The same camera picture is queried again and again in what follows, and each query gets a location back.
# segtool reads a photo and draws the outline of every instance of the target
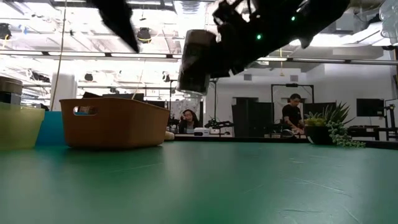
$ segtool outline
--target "ceiling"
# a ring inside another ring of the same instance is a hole
[[[148,54],[181,54],[185,33],[188,29],[206,29],[216,33],[212,13],[217,8],[214,1],[127,1],[132,7],[131,21],[136,30],[148,27],[152,42],[141,44],[143,53]],[[355,0],[345,17],[350,24],[358,22],[357,16],[351,13],[360,9],[361,15],[376,9],[380,0]],[[63,0],[0,0],[0,23],[11,25],[10,40],[0,40],[0,50],[36,50],[59,52],[62,43]],[[68,0],[66,10],[65,32],[63,33],[63,50],[65,52],[132,52],[132,50],[104,24],[98,10],[81,0]],[[247,5],[242,4],[238,11],[244,11]],[[316,57],[316,58],[356,58],[374,59],[382,55],[380,47],[359,44],[356,47],[309,47],[305,50],[298,46],[287,45],[273,52],[270,56],[283,57]],[[34,71],[52,78],[58,60],[55,58],[20,57],[0,55],[0,75],[16,77],[28,83],[41,81],[31,79],[29,72]],[[101,60],[98,58],[66,58],[62,66],[78,70],[79,85],[95,86],[136,86],[141,79],[141,86],[168,86],[162,80],[164,72],[171,79],[177,79],[180,62],[178,60]],[[254,68],[299,68],[302,72],[313,68],[311,63],[269,62],[267,65],[252,64]],[[93,74],[94,81],[84,79],[86,73]]]

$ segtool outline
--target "wooden basket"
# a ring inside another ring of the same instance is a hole
[[[70,147],[145,147],[164,141],[170,111],[136,100],[60,100],[65,141]],[[79,106],[94,114],[77,113]]]

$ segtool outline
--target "hair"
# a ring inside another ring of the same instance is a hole
[[[291,100],[294,100],[294,99],[300,99],[300,100],[301,100],[301,96],[300,96],[299,94],[297,94],[297,93],[294,93],[294,94],[292,94],[292,95],[290,96],[290,99],[291,99]]]
[[[194,112],[193,112],[192,110],[190,110],[190,109],[186,109],[185,111],[182,112],[182,114],[185,114],[185,112],[188,112],[188,111],[191,112],[191,114],[192,114],[193,125],[194,125],[194,126],[198,126],[198,125],[199,125],[199,119],[198,119],[196,113],[194,113]]]

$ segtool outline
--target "black pot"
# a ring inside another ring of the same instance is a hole
[[[312,144],[321,144],[321,145],[332,145],[333,140],[329,136],[329,128],[328,127],[318,127],[318,126],[306,126],[304,128],[305,135],[307,139]]]

